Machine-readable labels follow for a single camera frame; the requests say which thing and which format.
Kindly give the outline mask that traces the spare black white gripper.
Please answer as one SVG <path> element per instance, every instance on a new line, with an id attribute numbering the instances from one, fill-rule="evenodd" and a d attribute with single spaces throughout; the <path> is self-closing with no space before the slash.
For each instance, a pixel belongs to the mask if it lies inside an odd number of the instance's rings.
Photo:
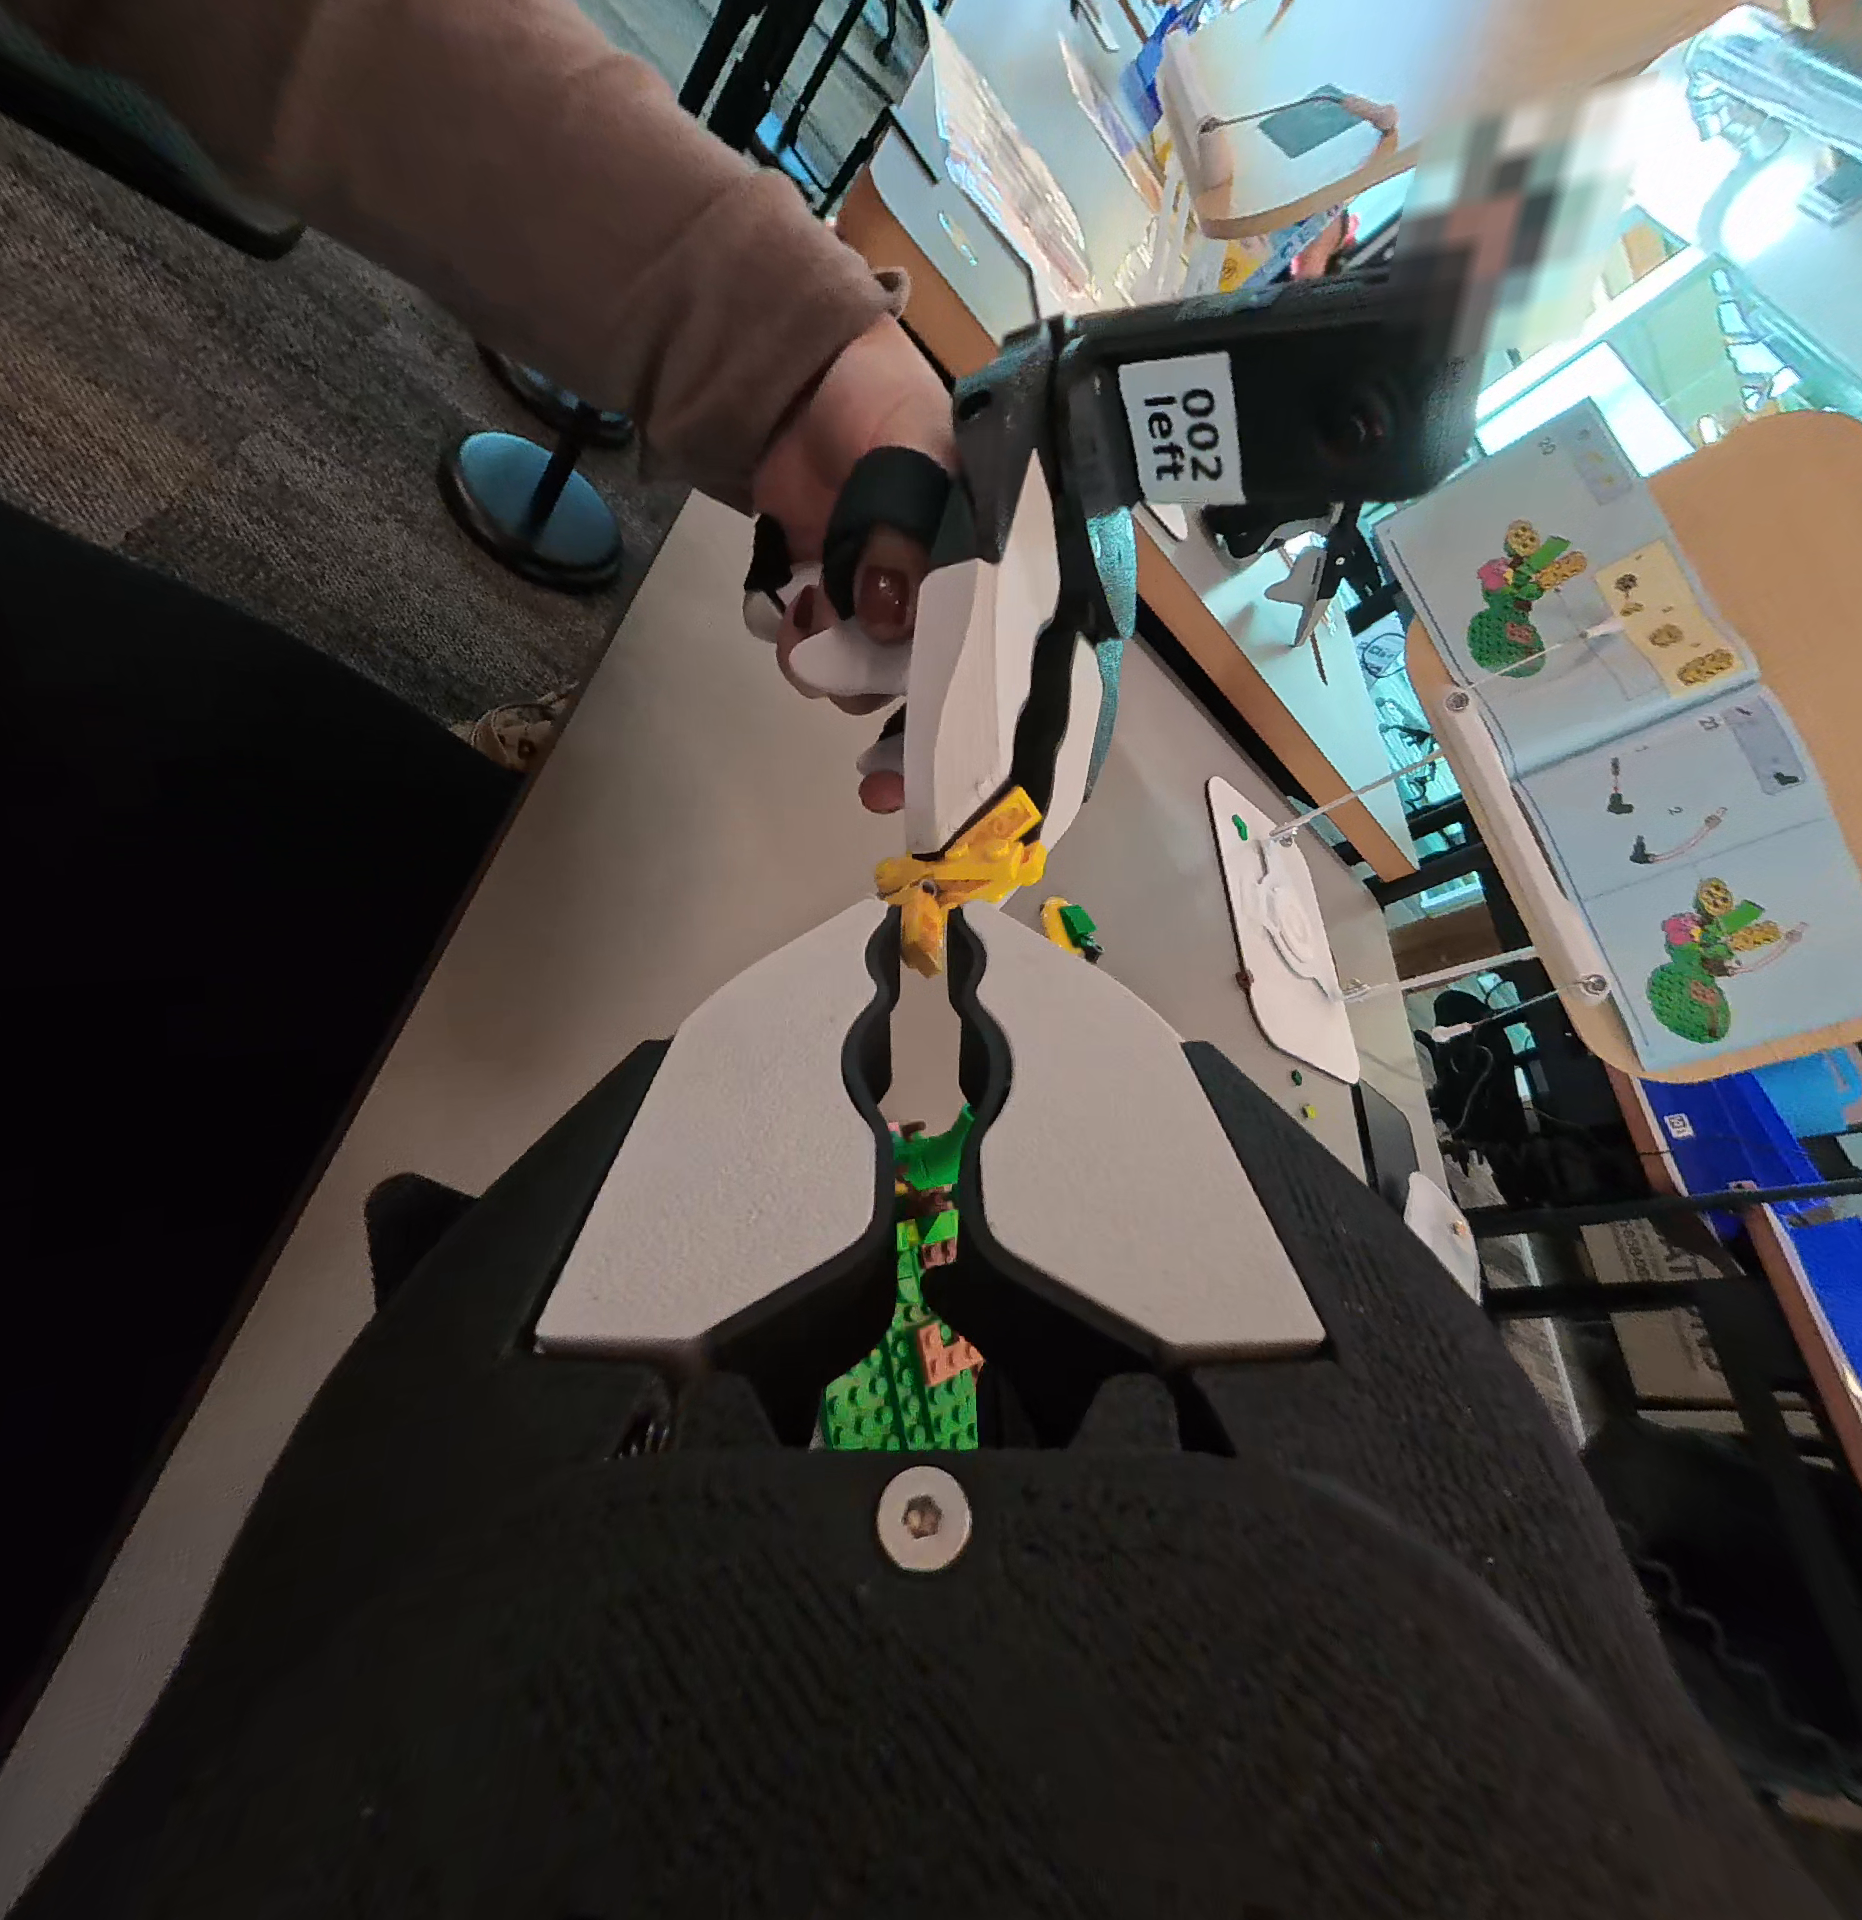
<path id="1" fill-rule="evenodd" d="M 1266 587 L 1266 600 L 1299 608 L 1293 645 L 1319 645 L 1319 626 L 1338 587 L 1353 573 L 1369 586 L 1381 582 L 1361 529 L 1361 508 L 1361 498 L 1319 508 L 1260 508 L 1241 500 L 1201 508 L 1201 527 L 1234 564 L 1253 564 L 1270 550 L 1287 557 L 1287 573 L 1278 587 Z"/>

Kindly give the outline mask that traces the patterned shoe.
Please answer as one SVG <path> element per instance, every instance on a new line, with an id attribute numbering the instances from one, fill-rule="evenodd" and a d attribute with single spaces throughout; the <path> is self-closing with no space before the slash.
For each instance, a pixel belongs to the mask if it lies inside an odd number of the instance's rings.
<path id="1" fill-rule="evenodd" d="M 488 713 L 452 724 L 450 732 L 493 764 L 534 777 L 557 748 L 580 684 L 564 684 L 528 701 L 493 707 Z"/>

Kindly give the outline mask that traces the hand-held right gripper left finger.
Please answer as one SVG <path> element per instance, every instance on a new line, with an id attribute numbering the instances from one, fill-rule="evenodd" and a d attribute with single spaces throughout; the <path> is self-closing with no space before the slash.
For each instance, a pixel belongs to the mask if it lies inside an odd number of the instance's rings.
<path id="1" fill-rule="evenodd" d="M 555 1356 L 684 1370 L 874 1225 L 874 1133 L 844 1045 L 880 993 L 853 902 L 674 1031 L 535 1323 Z"/>

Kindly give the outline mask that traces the green brick plant model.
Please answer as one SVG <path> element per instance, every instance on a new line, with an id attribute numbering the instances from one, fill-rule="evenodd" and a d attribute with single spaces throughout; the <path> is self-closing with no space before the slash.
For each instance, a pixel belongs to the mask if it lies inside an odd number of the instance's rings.
<path id="1" fill-rule="evenodd" d="M 825 1388 L 813 1443 L 835 1454 L 979 1448 L 979 1348 L 933 1313 L 925 1275 L 960 1253 L 960 1163 L 974 1112 L 932 1133 L 893 1124 L 896 1304 L 881 1342 Z"/>

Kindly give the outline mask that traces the wooden booklet board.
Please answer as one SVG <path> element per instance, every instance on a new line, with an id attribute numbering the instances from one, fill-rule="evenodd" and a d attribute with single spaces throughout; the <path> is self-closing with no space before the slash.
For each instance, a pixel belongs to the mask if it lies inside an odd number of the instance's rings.
<path id="1" fill-rule="evenodd" d="M 1704 596 L 1781 696 L 1862 879 L 1862 422 L 1833 413 L 1754 417 L 1652 474 L 1647 491 Z M 1410 677 L 1491 869 L 1542 972 L 1566 988 L 1578 1041 L 1605 1069 L 1689 1087 L 1862 1041 L 1862 1016 L 1850 1016 L 1691 1064 L 1644 1064 L 1616 1003 L 1582 993 L 1582 978 L 1599 972 L 1590 926 L 1551 874 L 1482 701 L 1450 681 L 1419 618 L 1410 623 Z"/>

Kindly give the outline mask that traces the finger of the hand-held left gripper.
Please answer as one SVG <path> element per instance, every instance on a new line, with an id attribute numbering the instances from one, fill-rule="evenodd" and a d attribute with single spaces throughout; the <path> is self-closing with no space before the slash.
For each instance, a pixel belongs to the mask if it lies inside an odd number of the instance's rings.
<path id="1" fill-rule="evenodd" d="M 1063 839 L 1112 751 L 1140 611 L 1134 515 L 1090 515 L 1083 536 L 1058 540 L 1058 566 L 1016 716 L 1016 790 L 1038 806 L 1029 839 Z"/>
<path id="2" fill-rule="evenodd" d="M 1054 500 L 1029 455 L 1001 560 L 954 560 L 922 586 L 904 724 L 904 844 L 937 859 L 1013 790 L 1038 635 L 1058 608 Z"/>

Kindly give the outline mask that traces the pale wooden board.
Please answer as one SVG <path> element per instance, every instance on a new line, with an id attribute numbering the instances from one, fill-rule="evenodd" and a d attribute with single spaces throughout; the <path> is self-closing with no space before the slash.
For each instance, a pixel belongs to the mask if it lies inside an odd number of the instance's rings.
<path id="1" fill-rule="evenodd" d="M 1240 5 L 1158 55 L 1158 113 L 1210 240 L 1287 227 L 1414 160 L 1395 5 Z"/>

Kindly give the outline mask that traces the white booklet stand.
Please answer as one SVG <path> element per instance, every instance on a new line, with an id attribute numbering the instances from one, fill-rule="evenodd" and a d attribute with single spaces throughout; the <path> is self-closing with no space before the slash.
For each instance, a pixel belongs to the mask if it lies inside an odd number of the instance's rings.
<path id="1" fill-rule="evenodd" d="M 1484 675 L 1443 691 L 1443 716 L 1433 718 L 1437 751 L 1421 760 L 1452 764 L 1465 806 L 1482 829 L 1482 856 L 1514 898 L 1529 898 L 1525 922 L 1542 941 L 1522 947 L 1522 956 L 1542 963 L 1572 1008 L 1604 1008 L 1616 996 L 1616 972 L 1519 806 L 1519 782 L 1506 764 L 1484 707 L 1484 691 L 1494 681 L 1494 675 Z M 1350 1009 L 1379 996 L 1381 987 L 1335 967 L 1300 837 L 1319 819 L 1392 782 L 1395 775 L 1386 775 L 1285 819 L 1260 813 L 1223 775 L 1204 782 L 1204 808 L 1240 956 L 1240 988 L 1260 1038 L 1292 1063 L 1347 1087 L 1361 1078 Z M 1234 813 L 1253 826 L 1249 839 L 1234 837 Z"/>

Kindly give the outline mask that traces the blue storage bins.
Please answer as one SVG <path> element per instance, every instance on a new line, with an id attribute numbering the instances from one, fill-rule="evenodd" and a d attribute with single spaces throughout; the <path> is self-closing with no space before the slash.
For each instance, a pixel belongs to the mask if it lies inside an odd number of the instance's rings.
<path id="1" fill-rule="evenodd" d="M 1691 1087 L 1644 1084 L 1644 1100 L 1691 1189 L 1862 1176 L 1862 1045 Z M 1803 1197 L 1775 1212 L 1862 1388 L 1862 1197 Z"/>

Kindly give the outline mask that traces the blue round base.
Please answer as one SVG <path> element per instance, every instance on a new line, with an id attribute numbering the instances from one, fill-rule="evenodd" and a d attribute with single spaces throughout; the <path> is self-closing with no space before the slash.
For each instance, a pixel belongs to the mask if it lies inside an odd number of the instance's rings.
<path id="1" fill-rule="evenodd" d="M 463 434 L 440 453 L 440 495 L 457 529 L 512 577 L 576 600 L 615 587 L 624 527 L 608 498 L 579 474 L 576 447 Z"/>

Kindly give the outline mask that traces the brick instruction booklet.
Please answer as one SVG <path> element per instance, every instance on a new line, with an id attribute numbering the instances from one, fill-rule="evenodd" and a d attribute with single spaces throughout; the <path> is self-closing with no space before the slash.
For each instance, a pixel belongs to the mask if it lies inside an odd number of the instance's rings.
<path id="1" fill-rule="evenodd" d="M 1578 402 L 1379 521 L 1379 550 L 1616 972 L 1652 1069 L 1862 1016 L 1826 785 L 1605 417 Z"/>

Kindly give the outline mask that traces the yellow brick flower assembly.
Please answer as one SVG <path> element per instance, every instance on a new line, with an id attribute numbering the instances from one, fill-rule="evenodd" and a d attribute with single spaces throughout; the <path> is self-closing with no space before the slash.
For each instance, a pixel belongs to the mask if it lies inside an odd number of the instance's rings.
<path id="1" fill-rule="evenodd" d="M 974 902 L 1005 902 L 1044 874 L 1041 808 L 1011 785 L 947 850 L 893 856 L 874 864 L 872 892 L 900 913 L 900 958 L 932 978 L 945 972 L 947 916 Z"/>

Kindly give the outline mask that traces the person's left forearm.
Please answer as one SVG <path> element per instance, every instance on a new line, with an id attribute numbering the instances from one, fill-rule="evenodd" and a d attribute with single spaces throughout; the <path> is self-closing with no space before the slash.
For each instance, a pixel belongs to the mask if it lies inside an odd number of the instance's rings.
<path id="1" fill-rule="evenodd" d="M 235 188 L 752 508 L 821 375 L 900 295 L 579 5 L 8 5 L 156 98 Z"/>

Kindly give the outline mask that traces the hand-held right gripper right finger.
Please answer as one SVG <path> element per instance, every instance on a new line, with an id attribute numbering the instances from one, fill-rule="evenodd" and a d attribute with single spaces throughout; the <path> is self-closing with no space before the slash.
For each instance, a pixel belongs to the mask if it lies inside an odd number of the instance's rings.
<path id="1" fill-rule="evenodd" d="M 951 920 L 967 1225 L 1035 1296 L 1186 1365 L 1306 1356 L 1324 1326 L 1185 1038 L 996 905 Z"/>

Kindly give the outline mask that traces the person's left hand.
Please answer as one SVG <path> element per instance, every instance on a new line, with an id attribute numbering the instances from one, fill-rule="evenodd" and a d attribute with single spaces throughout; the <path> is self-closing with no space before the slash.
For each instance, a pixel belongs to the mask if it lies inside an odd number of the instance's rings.
<path id="1" fill-rule="evenodd" d="M 821 375 L 752 478 L 752 511 L 771 520 L 793 564 L 816 564 L 853 466 L 881 447 L 910 447 L 960 466 L 947 394 L 896 319 L 880 319 Z M 910 647 L 928 545 L 880 521 L 854 566 L 853 618 L 874 645 Z"/>

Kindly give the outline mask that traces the grey desk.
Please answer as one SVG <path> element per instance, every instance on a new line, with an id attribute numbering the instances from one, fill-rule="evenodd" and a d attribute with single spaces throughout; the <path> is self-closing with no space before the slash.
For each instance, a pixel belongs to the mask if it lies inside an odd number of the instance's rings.
<path id="1" fill-rule="evenodd" d="M 0 1916 L 129 1747 L 261 1479 L 368 1326 L 369 1187 L 416 1168 L 485 1189 L 633 1045 L 858 898 L 893 848 L 853 797 L 872 724 L 780 677 L 738 615 L 744 560 L 749 521 L 693 498 L 549 764 L 520 782 L 0 1740 Z"/>

